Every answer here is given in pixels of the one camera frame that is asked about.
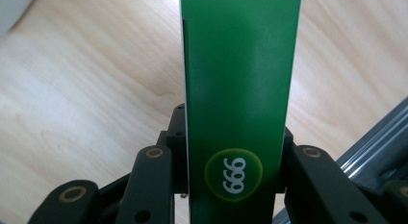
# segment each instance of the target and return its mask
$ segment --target metal screw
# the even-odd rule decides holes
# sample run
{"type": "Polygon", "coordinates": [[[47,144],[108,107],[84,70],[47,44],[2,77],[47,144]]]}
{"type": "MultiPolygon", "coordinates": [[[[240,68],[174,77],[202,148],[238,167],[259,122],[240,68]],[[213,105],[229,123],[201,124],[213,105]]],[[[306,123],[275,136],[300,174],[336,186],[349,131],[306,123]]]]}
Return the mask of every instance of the metal screw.
{"type": "Polygon", "coordinates": [[[73,203],[87,193],[87,189],[83,186],[69,187],[60,194],[60,201],[63,203],[73,203]]]}
{"type": "Polygon", "coordinates": [[[315,148],[306,147],[302,149],[302,152],[311,158],[319,158],[321,156],[321,152],[315,148]]]}
{"type": "Polygon", "coordinates": [[[149,150],[146,152],[146,156],[149,157],[149,158],[151,158],[151,159],[154,159],[154,158],[159,158],[163,153],[164,153],[164,152],[163,152],[162,149],[153,148],[153,149],[149,149],[149,150]]]}
{"type": "Polygon", "coordinates": [[[402,193],[406,198],[408,198],[408,187],[402,187],[399,189],[399,192],[402,193]]]}

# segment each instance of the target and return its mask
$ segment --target green box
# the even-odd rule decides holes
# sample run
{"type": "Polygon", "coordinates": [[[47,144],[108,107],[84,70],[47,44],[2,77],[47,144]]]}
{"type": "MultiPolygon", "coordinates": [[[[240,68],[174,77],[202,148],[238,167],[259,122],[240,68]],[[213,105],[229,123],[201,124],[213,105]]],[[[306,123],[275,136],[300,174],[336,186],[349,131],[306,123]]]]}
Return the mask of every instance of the green box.
{"type": "Polygon", "coordinates": [[[181,0],[192,224],[270,223],[301,0],[181,0]]]}

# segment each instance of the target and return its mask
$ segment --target printed number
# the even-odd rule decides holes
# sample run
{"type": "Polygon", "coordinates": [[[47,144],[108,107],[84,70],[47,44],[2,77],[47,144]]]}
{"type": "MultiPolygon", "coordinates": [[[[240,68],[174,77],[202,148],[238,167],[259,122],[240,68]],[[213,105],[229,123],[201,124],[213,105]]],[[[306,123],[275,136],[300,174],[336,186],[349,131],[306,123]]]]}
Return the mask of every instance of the printed number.
{"type": "Polygon", "coordinates": [[[245,173],[243,172],[246,165],[245,160],[236,158],[232,160],[231,164],[228,164],[228,160],[224,159],[224,165],[227,169],[232,171],[230,175],[228,175],[228,170],[223,171],[224,178],[228,181],[222,183],[225,190],[234,194],[241,193],[244,189],[242,181],[245,178],[245,173]]]}

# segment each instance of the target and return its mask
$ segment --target wooden table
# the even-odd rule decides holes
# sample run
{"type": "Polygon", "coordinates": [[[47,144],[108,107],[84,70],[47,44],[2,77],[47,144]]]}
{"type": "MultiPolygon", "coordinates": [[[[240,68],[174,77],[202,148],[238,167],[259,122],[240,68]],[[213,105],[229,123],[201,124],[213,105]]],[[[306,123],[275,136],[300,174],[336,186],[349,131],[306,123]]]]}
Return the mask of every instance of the wooden table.
{"type": "MultiPolygon", "coordinates": [[[[296,143],[336,159],[408,95],[407,15],[408,0],[303,0],[296,143]]],[[[0,220],[27,222],[68,181],[125,175],[184,101],[178,0],[35,0],[0,37],[0,220]]]]}

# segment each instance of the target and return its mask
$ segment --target wood grain surface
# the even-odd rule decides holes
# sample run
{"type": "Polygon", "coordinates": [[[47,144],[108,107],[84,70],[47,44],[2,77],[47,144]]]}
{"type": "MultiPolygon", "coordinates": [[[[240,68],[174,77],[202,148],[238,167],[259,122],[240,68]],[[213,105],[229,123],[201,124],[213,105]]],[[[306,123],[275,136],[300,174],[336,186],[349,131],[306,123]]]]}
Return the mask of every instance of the wood grain surface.
{"type": "MultiPolygon", "coordinates": [[[[407,16],[408,0],[303,0],[296,143],[336,159],[408,95],[407,16]]],[[[184,101],[179,0],[35,0],[0,37],[0,220],[26,223],[68,181],[125,175],[184,101]]]]}

